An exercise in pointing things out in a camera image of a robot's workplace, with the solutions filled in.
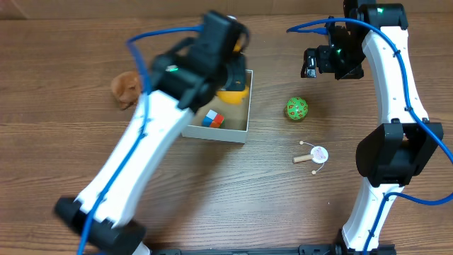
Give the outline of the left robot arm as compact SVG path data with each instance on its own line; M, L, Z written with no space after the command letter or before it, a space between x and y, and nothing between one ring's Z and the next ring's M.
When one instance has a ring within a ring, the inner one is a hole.
M127 41L142 82L134 115L92 182L55 205L55 214L80 236L79 254L87 244L99 254L149 253L146 229L133 219L149 179L201 107L219 91L245 86L250 33L244 24L210 11L185 31L186 38L151 64L136 38Z

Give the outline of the white cardboard box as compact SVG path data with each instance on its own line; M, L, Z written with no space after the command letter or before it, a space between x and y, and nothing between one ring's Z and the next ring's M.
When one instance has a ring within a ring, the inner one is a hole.
M245 143L248 134L252 88L253 70L247 69L247 94L241 99L241 102L239 104L231 104L215 96L207 105L198 110L192 123L182 131L181 135L204 140ZM224 117L224 122L220 127L202 126L202 121L209 110L213 110Z

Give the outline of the yellow toy whale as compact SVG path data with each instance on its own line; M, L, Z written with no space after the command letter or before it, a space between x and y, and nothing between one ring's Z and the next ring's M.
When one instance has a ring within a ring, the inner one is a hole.
M240 39L236 41L236 44L233 49L233 57L235 55L238 55L239 53L242 53L242 42ZM249 94L248 92L249 86L247 85L247 73L246 73L246 88L243 91L222 91L221 89L218 90L217 96L219 99L225 103L229 104L235 104L239 105L240 103L243 102L243 100L247 97Z

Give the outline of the small wooden rattle drum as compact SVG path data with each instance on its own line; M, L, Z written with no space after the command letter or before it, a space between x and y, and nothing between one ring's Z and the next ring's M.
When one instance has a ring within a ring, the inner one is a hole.
M316 175L325 165L325 163L328 161L328 151L322 147L322 146L316 146L314 144L305 142L305 141L299 141L300 145L309 145L311 147L310 153L298 157L294 157L292 159L293 164L298 164L302 162L307 162L307 161L312 161L315 164L320 164L320 167L317 170L313 170L311 172L312 175Z

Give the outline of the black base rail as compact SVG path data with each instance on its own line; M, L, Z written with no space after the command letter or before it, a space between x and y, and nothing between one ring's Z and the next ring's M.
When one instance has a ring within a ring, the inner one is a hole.
M151 255L362 255L361 251L343 250L339 244L303 244L298 247L259 249L153 249Z

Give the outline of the brown plush toy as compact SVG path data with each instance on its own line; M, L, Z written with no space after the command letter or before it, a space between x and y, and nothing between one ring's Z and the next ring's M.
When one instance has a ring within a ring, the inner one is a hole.
M110 87L122 110L136 104L142 93L140 75L137 71L127 71L119 74L112 80Z

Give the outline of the colourful puzzle cube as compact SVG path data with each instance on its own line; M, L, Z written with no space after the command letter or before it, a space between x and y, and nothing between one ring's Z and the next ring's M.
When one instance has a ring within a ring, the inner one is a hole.
M209 110L202 120L202 126L206 128L219 128L224 122L224 116L214 110Z

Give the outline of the green number ball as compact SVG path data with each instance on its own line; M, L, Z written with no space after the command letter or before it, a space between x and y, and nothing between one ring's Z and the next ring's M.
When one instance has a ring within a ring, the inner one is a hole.
M285 115L292 121L302 121L309 111L308 103L300 97L292 97L285 105Z

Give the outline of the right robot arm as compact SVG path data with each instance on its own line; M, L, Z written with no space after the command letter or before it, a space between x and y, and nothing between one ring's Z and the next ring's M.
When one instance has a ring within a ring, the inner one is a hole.
M301 254L394 254L379 233L396 198L424 169L436 149L444 149L443 128L430 121L415 86L408 53L408 19L401 4L347 0L341 18L330 17L294 27L318 33L327 45L304 53L301 76L332 73L336 79L361 79L368 61L376 91L377 128L357 146L362 176L348 221L334 243L302 245Z

